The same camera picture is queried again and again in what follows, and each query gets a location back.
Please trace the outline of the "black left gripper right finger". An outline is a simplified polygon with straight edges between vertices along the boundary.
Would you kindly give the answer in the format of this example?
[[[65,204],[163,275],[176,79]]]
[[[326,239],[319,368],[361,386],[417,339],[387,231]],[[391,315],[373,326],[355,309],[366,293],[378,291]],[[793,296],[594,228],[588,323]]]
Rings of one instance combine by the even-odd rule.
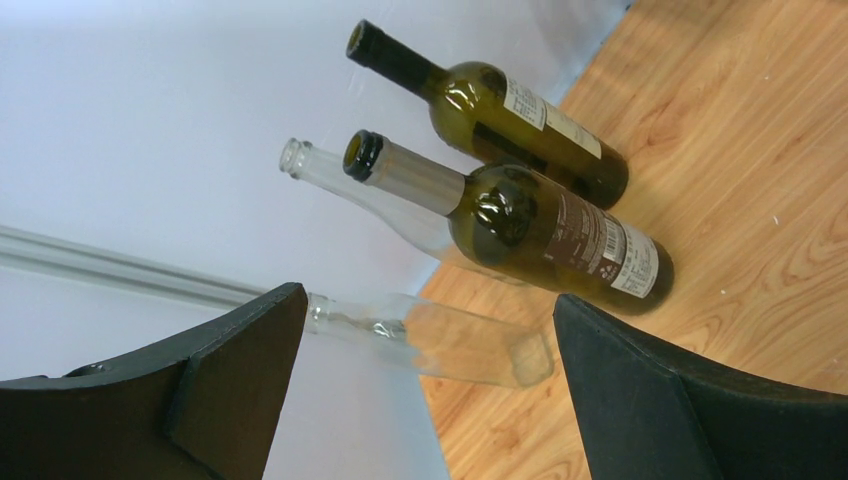
[[[573,295],[553,322],[595,479],[843,479],[847,399],[749,374]]]

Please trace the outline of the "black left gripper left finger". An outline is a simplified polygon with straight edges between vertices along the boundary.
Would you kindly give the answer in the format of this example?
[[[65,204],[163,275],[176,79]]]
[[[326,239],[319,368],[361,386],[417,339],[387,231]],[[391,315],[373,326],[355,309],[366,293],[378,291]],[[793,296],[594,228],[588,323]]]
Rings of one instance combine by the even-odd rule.
[[[214,320],[56,378],[1,385],[5,479],[259,479],[305,327],[283,284]]]

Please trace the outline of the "small clear glass bottle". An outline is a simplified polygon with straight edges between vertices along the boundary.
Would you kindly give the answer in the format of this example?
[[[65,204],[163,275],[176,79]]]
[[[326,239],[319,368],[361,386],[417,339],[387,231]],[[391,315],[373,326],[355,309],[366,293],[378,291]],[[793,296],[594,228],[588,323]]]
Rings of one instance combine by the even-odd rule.
[[[305,330],[419,375],[526,389],[554,371],[544,332],[394,293],[371,302],[307,294]]]

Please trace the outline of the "brown bottle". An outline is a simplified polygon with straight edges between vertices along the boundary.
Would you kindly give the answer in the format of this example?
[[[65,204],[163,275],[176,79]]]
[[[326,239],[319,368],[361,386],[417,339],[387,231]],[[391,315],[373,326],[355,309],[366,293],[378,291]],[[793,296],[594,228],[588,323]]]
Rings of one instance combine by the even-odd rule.
[[[462,174],[360,130],[342,169],[446,218],[461,254],[501,275],[625,315],[656,309],[672,291],[674,264],[659,242],[526,167]]]

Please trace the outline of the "tall clear glass bottle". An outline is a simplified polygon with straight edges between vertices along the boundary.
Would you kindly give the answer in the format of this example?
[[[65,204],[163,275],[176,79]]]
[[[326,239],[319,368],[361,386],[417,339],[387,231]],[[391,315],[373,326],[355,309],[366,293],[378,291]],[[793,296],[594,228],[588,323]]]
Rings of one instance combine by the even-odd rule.
[[[308,141],[291,138],[282,149],[279,169],[295,180],[310,183],[371,213],[407,243],[441,263],[508,285],[528,285],[468,260],[453,242],[445,218],[350,179],[343,173],[342,158],[338,154],[317,148]]]

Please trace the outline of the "dark green wine bottle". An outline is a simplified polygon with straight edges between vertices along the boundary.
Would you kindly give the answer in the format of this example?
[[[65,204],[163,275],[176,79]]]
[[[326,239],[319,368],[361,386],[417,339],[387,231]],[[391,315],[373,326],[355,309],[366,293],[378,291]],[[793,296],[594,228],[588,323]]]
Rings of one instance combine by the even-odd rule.
[[[346,55],[425,101],[438,137],[464,154],[520,163],[602,209],[626,190],[629,168],[617,150],[494,65],[443,68],[367,20]]]

